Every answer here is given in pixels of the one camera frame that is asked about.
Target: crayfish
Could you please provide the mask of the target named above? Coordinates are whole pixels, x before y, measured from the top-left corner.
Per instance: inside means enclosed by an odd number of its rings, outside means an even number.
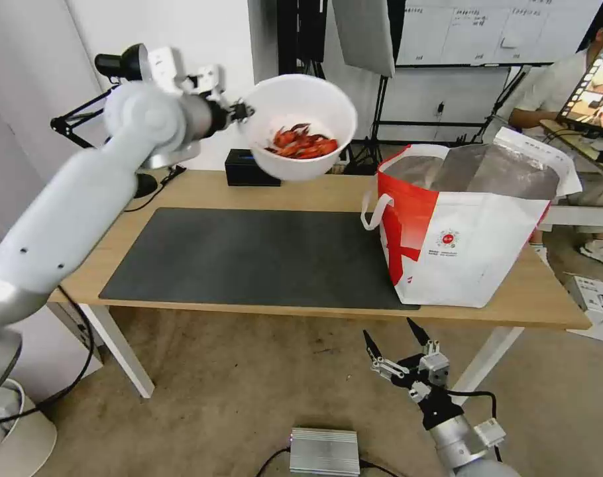
[[[266,150],[287,158],[313,159],[330,154],[339,147],[336,139],[309,132],[310,123],[294,125],[287,131],[282,127],[273,137],[274,147],[267,147]]]

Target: white wall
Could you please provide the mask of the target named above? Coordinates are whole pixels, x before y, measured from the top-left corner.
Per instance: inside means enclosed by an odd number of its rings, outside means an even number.
[[[0,238],[5,236],[44,184],[0,115]]]
[[[44,180],[79,150],[51,118],[99,92],[64,0],[0,0],[0,114]]]
[[[225,69],[226,97],[234,101],[253,85],[248,0],[68,0],[90,58],[120,54],[128,46],[173,46],[185,71],[204,64]],[[107,87],[109,83],[102,79]],[[245,144],[234,125],[201,142],[201,153],[186,163],[197,169],[223,169],[228,151]]]

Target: white robotic arm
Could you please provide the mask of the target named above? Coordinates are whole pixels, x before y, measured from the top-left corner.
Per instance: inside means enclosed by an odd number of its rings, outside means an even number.
[[[183,160],[193,141],[224,129],[246,109],[223,103],[217,78],[200,87],[179,84],[170,49],[150,58],[153,81],[125,83],[107,99],[111,140],[74,154],[0,244],[0,385],[21,347],[20,336],[3,327],[41,308],[83,263],[133,198],[136,171]]]

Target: black desk mat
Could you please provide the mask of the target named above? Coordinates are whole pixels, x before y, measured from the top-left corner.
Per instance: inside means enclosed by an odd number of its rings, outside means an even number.
[[[158,209],[104,299],[418,309],[390,281],[358,213]]]

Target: logo on bag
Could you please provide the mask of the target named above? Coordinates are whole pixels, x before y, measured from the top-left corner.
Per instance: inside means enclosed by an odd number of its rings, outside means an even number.
[[[439,239],[436,241],[439,247],[443,248],[455,248],[459,241],[459,233],[457,231],[448,229],[441,232]]]

